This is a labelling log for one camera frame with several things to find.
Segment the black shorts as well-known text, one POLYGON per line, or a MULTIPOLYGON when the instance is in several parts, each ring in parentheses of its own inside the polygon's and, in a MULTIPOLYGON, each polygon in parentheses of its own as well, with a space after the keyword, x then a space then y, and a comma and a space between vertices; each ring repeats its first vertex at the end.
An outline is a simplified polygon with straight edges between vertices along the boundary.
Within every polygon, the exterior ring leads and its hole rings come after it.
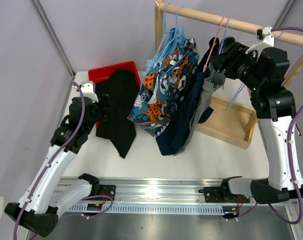
POLYGON ((137 135, 134 123, 128 120, 139 92, 135 75, 118 69, 108 79, 98 82, 95 90, 97 94, 108 95, 111 103, 111 115, 96 128, 96 136, 110 140, 124 159, 137 135))

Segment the light blue wire hanger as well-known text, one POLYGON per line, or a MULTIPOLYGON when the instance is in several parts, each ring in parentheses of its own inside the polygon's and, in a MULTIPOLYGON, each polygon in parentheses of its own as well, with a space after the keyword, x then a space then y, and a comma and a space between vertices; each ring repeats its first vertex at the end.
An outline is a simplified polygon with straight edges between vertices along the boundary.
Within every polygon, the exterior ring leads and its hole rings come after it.
MULTIPOLYGON (((284 35, 284 33, 285 33, 285 30, 283 30, 281 32, 281 34, 277 38, 274 39, 274 44, 277 43, 277 41, 284 35)), ((238 97, 238 95, 241 93, 241 91, 244 89, 244 87, 245 87, 245 84, 242 83, 240 85, 240 87, 238 88, 238 90, 236 91, 236 93, 234 94, 234 96, 232 97, 232 99, 229 102, 228 106, 226 107, 226 109, 225 109, 226 111, 232 106, 232 104, 234 103, 234 101, 236 100, 236 98, 238 97)))

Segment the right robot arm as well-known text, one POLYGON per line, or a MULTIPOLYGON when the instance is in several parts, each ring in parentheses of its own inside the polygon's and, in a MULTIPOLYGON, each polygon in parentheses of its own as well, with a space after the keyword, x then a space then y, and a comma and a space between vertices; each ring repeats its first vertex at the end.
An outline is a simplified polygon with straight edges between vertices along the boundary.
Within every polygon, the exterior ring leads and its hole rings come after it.
POLYGON ((250 50, 240 42, 225 43, 222 53, 209 59, 214 70, 239 79, 250 93, 268 159, 267 178, 224 178, 220 197, 231 202, 238 195, 259 204, 274 204, 303 198, 303 178, 296 152, 292 121, 298 115, 294 95, 283 86, 290 66, 287 52, 276 47, 250 50))

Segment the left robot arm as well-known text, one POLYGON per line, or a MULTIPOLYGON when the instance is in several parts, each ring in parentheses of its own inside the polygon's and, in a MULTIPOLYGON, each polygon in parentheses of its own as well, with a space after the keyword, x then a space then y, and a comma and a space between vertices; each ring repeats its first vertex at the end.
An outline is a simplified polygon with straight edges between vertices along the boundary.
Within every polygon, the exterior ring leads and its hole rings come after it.
POLYGON ((55 130, 41 169, 25 194, 6 205, 4 212, 15 221, 15 226, 47 237, 56 227, 59 218, 81 200, 113 201, 114 193, 100 185, 99 178, 81 174, 76 182, 59 193, 54 190, 69 164, 88 140, 95 123, 107 120, 112 106, 108 95, 98 100, 74 97, 69 114, 55 130))

